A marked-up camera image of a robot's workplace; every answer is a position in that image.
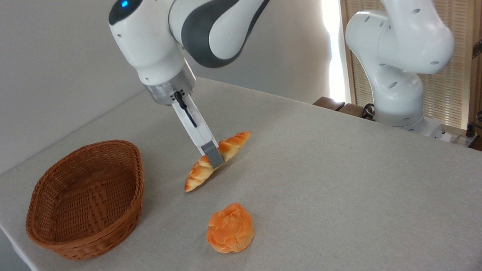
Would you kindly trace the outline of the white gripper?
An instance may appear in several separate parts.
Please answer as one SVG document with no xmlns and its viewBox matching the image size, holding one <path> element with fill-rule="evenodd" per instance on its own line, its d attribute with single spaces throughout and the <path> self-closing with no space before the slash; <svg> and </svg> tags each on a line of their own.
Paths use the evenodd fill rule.
<svg viewBox="0 0 482 271">
<path fill-rule="evenodd" d="M 185 131 L 212 168 L 223 165 L 225 160 L 218 150 L 219 145 L 191 96 L 172 97 L 172 106 Z"/>
</svg>

